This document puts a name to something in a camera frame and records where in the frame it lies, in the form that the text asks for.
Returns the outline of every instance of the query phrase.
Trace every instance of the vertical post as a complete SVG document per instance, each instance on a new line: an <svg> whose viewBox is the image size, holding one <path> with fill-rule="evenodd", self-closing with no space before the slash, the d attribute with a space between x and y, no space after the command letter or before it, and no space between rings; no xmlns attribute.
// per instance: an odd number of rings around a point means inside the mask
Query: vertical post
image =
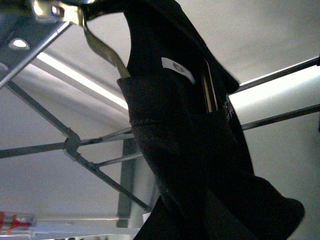
<svg viewBox="0 0 320 240"><path fill-rule="evenodd" d="M125 157L127 155L135 154L138 151L137 144L135 139L125 139L123 141L123 150L122 155ZM121 177L120 177L120 185L124 188L128 189L131 193L134 190L134 177L135 177L135 159L128 160L122 162L121 166ZM119 194L119 202L118 202L118 216L119 220L116 223L118 228L127 228L128 227L128 219L127 218L131 214L131 205L132 201L126 197L124 194Z"/></svg>

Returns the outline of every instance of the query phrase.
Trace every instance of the metal pole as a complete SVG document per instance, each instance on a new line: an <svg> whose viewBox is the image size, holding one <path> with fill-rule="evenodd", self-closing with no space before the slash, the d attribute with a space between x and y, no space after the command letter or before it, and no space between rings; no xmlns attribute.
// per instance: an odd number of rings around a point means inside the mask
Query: metal pole
<svg viewBox="0 0 320 240"><path fill-rule="evenodd" d="M117 164L117 163L122 163L122 162L124 162L124 161L128 161L128 160L140 158L140 157L142 157L142 156L143 156L142 153L141 153L141 152L138 152L138 153L134 153L134 154L122 156L122 157L119 157L119 158L115 158L115 159L112 159L112 160L109 160L109 161L100 162L100 163L97 163L95 166L96 166L97 168L101 168L101 167L103 167L103 166L107 166L107 165L111 165L111 164Z"/></svg>
<svg viewBox="0 0 320 240"><path fill-rule="evenodd" d="M129 192L127 189L122 187L120 184L115 182L111 177L107 176L104 172L102 172L99 168L96 167L96 165L92 162L89 162L84 157L82 157L78 152L76 151L66 151L66 154L71 157L74 161L88 169L90 172L92 172L94 175L96 175L98 178L103 180L106 184L110 185L112 188L117 190L120 193L123 193L128 198L130 198L133 202L138 204L141 208L143 208L146 211L151 211L151 208L145 204L143 201L141 201L139 198L134 196L131 192Z"/></svg>
<svg viewBox="0 0 320 240"><path fill-rule="evenodd" d="M14 76L16 76L22 69L25 68L39 53L48 47L54 40L63 34L71 24L69 22L56 23L52 25L52 32L46 37L44 41L36 45L30 52L20 61L14 68L10 69L4 78L0 79L0 89Z"/></svg>
<svg viewBox="0 0 320 240"><path fill-rule="evenodd" d="M28 155L28 154L37 154L48 151L60 150L65 148L65 143L52 143L44 144L38 146L26 146L12 149L0 150L0 159Z"/></svg>
<svg viewBox="0 0 320 240"><path fill-rule="evenodd" d="M290 67L287 67L287 68L282 69L280 71L277 71L277 72L268 74L266 76L260 77L260 78L258 78L256 80L253 80L252 82L249 82L247 84L241 85L239 87L239 89L236 92L234 92L233 94L242 92L244 90L247 90L247 89L250 89L250 88L253 88L253 87L256 87L256 86L259 86L261 84L265 84L267 82L276 80L278 78L284 77L284 76L289 75L289 74L293 74L293 73L301 71L303 69L310 68L312 66L317 65L319 60L320 60L320 57L315 57L315 58L312 58L310 60L298 63L298 64L290 66Z"/></svg>
<svg viewBox="0 0 320 240"><path fill-rule="evenodd" d="M125 129L116 131L116 132L114 132L114 133L111 133L111 134L102 136L101 138L102 138L103 140L106 140L106 139L109 139L109 138L113 138L113 137L115 137L115 136L118 136L118 135L120 135L120 134L126 134L126 133L131 133L131 127L127 127L127 128L125 128Z"/></svg>
<svg viewBox="0 0 320 240"><path fill-rule="evenodd" d="M86 146L86 145L91 145L91 144L107 143L107 142L112 142L112 141L117 141L117 140L133 139L134 137L135 136L132 133L123 134L123 135L120 135L120 134L111 135L110 137L101 136L101 137L98 137L98 138L91 138L91 139L82 140L80 145L81 146Z"/></svg>
<svg viewBox="0 0 320 240"><path fill-rule="evenodd" d="M9 89L13 90L24 102L26 102L32 109L34 109L38 114L45 118L49 123L56 127L60 132L62 132L66 137L71 134L75 134L70 128L65 126L59 119L52 115L47 109L45 109L40 103L33 99L28 93L26 93L17 84L10 81L8 82Z"/></svg>
<svg viewBox="0 0 320 240"><path fill-rule="evenodd" d="M313 114L316 112L320 112L320 104L317 105L313 105L313 106L308 106L305 108L301 108L295 111L290 111L290 112L286 112L283 114L279 114L276 116L272 116L272 117L268 117L268 118L264 118L258 121L253 121L253 122L249 122L246 123L244 125L242 125L242 130L249 130L249 129L254 129L254 128L258 128L261 126L265 126L265 125L269 125L269 124L274 124L277 122L281 122L281 121L285 121L288 119L293 119L293 118L297 118L297 117L301 117L307 114Z"/></svg>
<svg viewBox="0 0 320 240"><path fill-rule="evenodd" d="M109 139L104 140L103 142L114 142L114 141L121 141L125 139L133 139L133 134L124 134L120 136L111 137ZM80 146L86 146L91 144L98 144L100 142L84 142L80 143ZM21 155L29 155L29 154L37 154L55 150L62 150L66 148L65 142L58 142L58 143L51 143L51 144L43 144L43 145L36 145L36 146L26 146L26 147L18 147L18 148L11 148L11 149L4 149L0 150L0 159L3 158L10 158L16 157Z"/></svg>
<svg viewBox="0 0 320 240"><path fill-rule="evenodd" d="M123 146L122 146L123 157L127 155L135 154L137 153L137 151L138 151L138 145L136 144L136 141L133 138L126 139L123 141ZM135 172L136 172L136 159L133 159L130 161L124 161L121 164L120 185L126 188L131 193L133 193L135 190L134 188ZM131 200L124 194L119 194L117 216L128 217L130 219L131 213L132 213ZM118 228L127 228L129 226L129 219L119 219L116 222L116 226Z"/></svg>

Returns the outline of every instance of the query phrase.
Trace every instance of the black fabric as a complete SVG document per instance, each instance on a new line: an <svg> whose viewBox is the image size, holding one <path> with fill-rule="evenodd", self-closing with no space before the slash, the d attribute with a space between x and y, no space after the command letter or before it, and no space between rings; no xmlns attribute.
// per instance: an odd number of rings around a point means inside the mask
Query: black fabric
<svg viewBox="0 0 320 240"><path fill-rule="evenodd" d="M233 234L232 239L254 239L248 228L260 240L286 239L304 209L254 176L245 136L228 97L237 82L173 0L135 1L125 17L131 34L127 68L132 77L119 79L118 84L128 103L133 134L156 177L177 238L222 240ZM182 64L196 83L163 68L161 58ZM219 108L211 113L206 113L203 94L204 59ZM225 233L217 235L214 215L206 222L208 206L217 203L214 197L208 200L211 192L222 202L215 205L217 209L228 209L240 221L232 215L228 218L234 231L223 225L220 233ZM140 239L152 238L143 236Z"/></svg>
<svg viewBox="0 0 320 240"><path fill-rule="evenodd" d="M164 204L172 215L183 216L192 229L190 235L201 236L206 162L178 86L172 78L161 76L120 79L118 84L129 106L132 132L156 177Z"/></svg>
<svg viewBox="0 0 320 240"><path fill-rule="evenodd" d="M182 240L177 225L160 197L134 240Z"/></svg>

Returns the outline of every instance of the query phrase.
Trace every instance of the white label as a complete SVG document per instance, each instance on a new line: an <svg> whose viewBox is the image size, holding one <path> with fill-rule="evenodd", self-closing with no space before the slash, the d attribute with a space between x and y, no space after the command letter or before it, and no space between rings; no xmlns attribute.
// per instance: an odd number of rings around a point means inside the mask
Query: white label
<svg viewBox="0 0 320 240"><path fill-rule="evenodd" d="M178 74L181 74L187 77L192 84L196 83L196 80L194 79L194 76L192 76L192 73L181 64L166 57L162 57L161 60L162 60L162 66L165 69L171 69L177 72Z"/></svg>

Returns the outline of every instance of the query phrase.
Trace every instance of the ceiling light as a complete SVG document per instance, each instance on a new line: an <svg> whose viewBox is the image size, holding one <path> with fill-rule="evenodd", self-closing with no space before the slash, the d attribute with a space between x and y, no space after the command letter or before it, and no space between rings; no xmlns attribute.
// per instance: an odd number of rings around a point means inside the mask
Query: ceiling light
<svg viewBox="0 0 320 240"><path fill-rule="evenodd" d="M75 70L71 69L70 67L64 65L63 63L59 62L58 60L54 59L53 57L49 56L48 54L41 52L37 58L42 62L50 65L51 67L55 68L59 72L67 75L68 77L74 79L78 83L86 86L87 88L95 91L96 93L100 94L101 96L111 100L112 102L118 104L119 106L123 107L124 109L128 110L128 105L126 101L122 100L120 97L112 94L111 92L105 90L103 87L97 85L96 83L90 81L85 76L81 75L80 73L76 72Z"/></svg>
<svg viewBox="0 0 320 240"><path fill-rule="evenodd" d="M282 76L273 81L246 89L230 95L230 100L236 109L244 108L279 96L288 91L296 91L301 84L314 82L319 79L319 67L312 66L306 69Z"/></svg>
<svg viewBox="0 0 320 240"><path fill-rule="evenodd" d="M9 43L12 50L29 50L29 44L22 38L15 38Z"/></svg>

